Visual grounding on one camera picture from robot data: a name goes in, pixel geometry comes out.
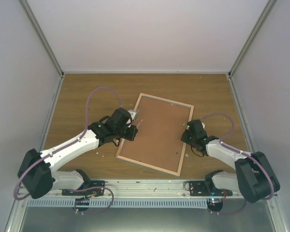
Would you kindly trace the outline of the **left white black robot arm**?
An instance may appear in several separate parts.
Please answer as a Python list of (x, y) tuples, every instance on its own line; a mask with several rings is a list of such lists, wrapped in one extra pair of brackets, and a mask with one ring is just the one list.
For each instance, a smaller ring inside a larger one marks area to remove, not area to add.
[(138, 129), (133, 125), (137, 110), (116, 109), (86, 126), (79, 135), (53, 148), (38, 152), (29, 150), (21, 163), (17, 176), (28, 195), (38, 199), (52, 190), (73, 189), (79, 195), (89, 192), (88, 177), (82, 171), (62, 172), (60, 168), (76, 157), (97, 149), (104, 144), (119, 145), (120, 140), (133, 141)]

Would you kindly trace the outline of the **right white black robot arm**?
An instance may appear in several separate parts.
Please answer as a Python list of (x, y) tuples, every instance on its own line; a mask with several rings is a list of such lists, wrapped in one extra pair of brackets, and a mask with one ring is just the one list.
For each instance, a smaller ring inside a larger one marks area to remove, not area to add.
[(188, 122), (181, 140), (203, 156), (220, 160), (235, 171), (216, 170), (207, 174), (203, 181), (191, 181), (189, 191), (192, 196), (214, 198), (235, 192), (249, 203), (255, 203), (271, 199), (280, 190), (279, 180), (264, 153), (245, 152), (215, 136), (208, 136), (200, 120)]

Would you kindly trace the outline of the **blue wooden picture frame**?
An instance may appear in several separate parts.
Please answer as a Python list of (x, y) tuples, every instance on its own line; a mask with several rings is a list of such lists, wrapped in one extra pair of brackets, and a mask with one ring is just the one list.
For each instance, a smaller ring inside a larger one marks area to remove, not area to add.
[(121, 140), (116, 158), (180, 176), (186, 144), (181, 136), (191, 121), (193, 105), (140, 93), (135, 105), (134, 141)]

